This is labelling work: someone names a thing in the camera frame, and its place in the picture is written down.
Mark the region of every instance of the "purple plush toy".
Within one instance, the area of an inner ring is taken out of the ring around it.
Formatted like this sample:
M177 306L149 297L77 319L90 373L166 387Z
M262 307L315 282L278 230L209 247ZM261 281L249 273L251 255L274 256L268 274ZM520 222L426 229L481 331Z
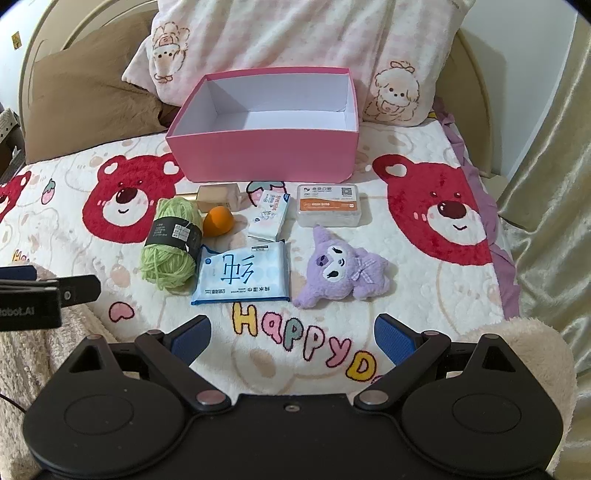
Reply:
M390 288L384 273L388 266L385 258L353 248L322 226L314 227L314 244L306 286L293 300L296 307L309 309L320 299L341 300L351 291L357 300L364 300Z

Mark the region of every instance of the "wet wipes pack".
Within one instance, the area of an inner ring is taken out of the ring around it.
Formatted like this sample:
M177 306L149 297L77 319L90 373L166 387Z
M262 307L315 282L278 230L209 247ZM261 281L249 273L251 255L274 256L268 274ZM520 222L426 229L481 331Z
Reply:
M233 301L289 301L285 242L224 253L202 246L197 288L191 304Z
M248 226L248 236L262 238L270 242L279 240L289 201L289 193L264 190L256 216Z

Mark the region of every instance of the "open shoe box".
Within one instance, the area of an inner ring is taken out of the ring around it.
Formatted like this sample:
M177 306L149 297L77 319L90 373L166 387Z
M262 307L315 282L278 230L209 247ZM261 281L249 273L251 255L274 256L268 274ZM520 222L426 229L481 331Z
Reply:
M205 75L166 139L193 182L339 183L359 121L348 69L274 67Z

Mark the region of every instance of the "black cable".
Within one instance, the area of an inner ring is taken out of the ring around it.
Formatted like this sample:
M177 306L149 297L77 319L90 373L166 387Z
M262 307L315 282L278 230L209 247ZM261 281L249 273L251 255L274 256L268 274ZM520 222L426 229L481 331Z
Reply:
M8 397L2 395L1 393L0 393L0 398L3 399L3 400L6 400L8 403L10 403L10 405L12 405L13 407L18 408L21 412L27 413L26 409L22 408L18 403L16 403L11 398L8 398Z

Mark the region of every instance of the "metal screw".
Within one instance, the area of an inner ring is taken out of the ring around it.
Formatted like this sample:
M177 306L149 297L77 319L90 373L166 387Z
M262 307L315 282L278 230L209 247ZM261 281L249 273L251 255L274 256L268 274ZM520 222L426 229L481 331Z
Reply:
M197 401L206 406L219 405L226 401L226 394L219 390L203 390L197 394Z
M359 399L366 405L381 405L388 401L388 394L381 390L366 390L359 394Z

